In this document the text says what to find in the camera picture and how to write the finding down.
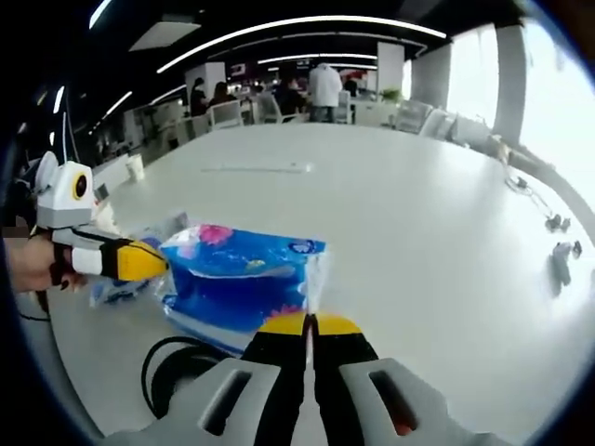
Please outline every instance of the office desk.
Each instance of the office desk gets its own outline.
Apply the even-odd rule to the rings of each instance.
[[[275,172],[292,164],[311,170]],[[356,321],[381,357],[439,389],[463,426],[521,443],[589,360],[594,250],[576,219],[567,235],[548,233],[532,202],[503,179],[492,159],[414,135],[254,125],[191,141],[110,201],[129,230],[186,210],[206,222],[328,241],[322,308]],[[547,258],[562,240],[579,240],[584,254],[556,296]],[[92,310],[85,293],[56,294],[59,351],[99,428],[148,425],[140,366],[152,344],[174,333],[160,309],[147,297]]]

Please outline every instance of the ceiling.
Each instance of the ceiling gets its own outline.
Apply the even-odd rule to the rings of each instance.
[[[100,0],[78,0],[75,7],[60,2],[26,3],[29,2],[11,5],[6,16],[22,23],[22,28],[16,32],[2,31],[9,59],[22,60],[11,67],[14,81],[22,89],[10,94],[21,98],[23,92],[39,95],[47,90],[53,98],[60,85],[67,85],[75,128],[92,126],[127,91],[133,91],[133,95],[123,106],[126,109],[147,104],[183,84],[184,73],[207,60],[233,64],[312,52],[374,55],[378,38],[371,34],[386,36],[390,41],[415,42],[404,44],[405,55],[410,59],[424,47],[431,51],[449,41],[371,23],[302,23],[233,38],[183,60],[162,74],[156,72],[196,46],[250,26],[296,17],[341,14],[409,21],[450,37],[489,22],[512,23],[520,15],[511,0],[397,0],[367,2],[357,7],[346,6],[346,2],[302,0],[293,7],[271,9],[253,2],[232,6],[231,2],[213,5],[197,0],[112,0],[89,30],[89,18]],[[171,46],[130,52],[140,37],[159,21],[194,22],[201,26]],[[280,38],[304,33],[334,34]],[[257,41],[265,42],[249,45]],[[365,60],[352,62],[365,63]]]

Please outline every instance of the plastic bag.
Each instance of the plastic bag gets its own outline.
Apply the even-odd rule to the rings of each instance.
[[[177,232],[188,228],[188,226],[188,216],[186,213],[180,213],[141,231],[137,231],[131,234],[129,238],[140,240],[158,249],[165,240]],[[100,304],[116,304],[121,301],[133,300],[157,282],[158,279],[140,282],[122,282],[98,277],[91,285],[90,305],[92,308],[95,308]]]
[[[324,281],[326,243],[314,240],[197,225],[161,251],[170,264],[160,294],[168,319],[231,353],[269,317],[306,309]]]

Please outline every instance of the black coiled cable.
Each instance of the black coiled cable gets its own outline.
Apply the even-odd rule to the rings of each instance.
[[[170,354],[159,364],[151,381],[151,397],[147,386],[149,364],[157,350],[169,344],[188,344]],[[169,410],[169,401],[176,385],[184,378],[195,379],[231,355],[205,342],[188,336],[172,336],[162,339],[151,347],[142,364],[140,383],[142,396],[157,418],[163,418]]]

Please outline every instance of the white shirt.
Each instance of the white shirt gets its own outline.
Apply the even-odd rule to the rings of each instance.
[[[310,92],[314,107],[337,107],[338,94],[343,89],[338,71],[321,63],[310,72]]]

